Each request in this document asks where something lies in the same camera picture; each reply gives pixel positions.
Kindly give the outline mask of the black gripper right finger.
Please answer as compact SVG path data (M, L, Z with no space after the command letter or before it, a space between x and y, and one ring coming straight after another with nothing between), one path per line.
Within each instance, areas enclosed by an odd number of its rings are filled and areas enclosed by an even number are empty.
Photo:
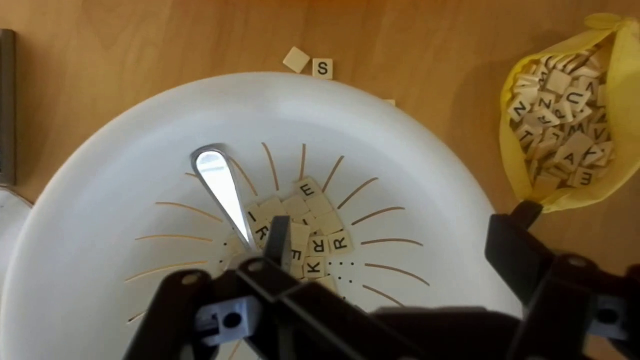
M523 199L487 219L483 256L523 306L507 360L587 360L590 334L640 360L640 265L618 275L550 249L530 232L539 214L537 202Z

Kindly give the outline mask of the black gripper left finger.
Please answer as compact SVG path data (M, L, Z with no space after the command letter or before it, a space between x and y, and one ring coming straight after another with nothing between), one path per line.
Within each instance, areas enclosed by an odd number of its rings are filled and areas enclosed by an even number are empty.
M275 215L262 256L212 278L165 275L123 360L213 360L243 339L262 360L402 360L413 347L321 284L282 270L290 219Z

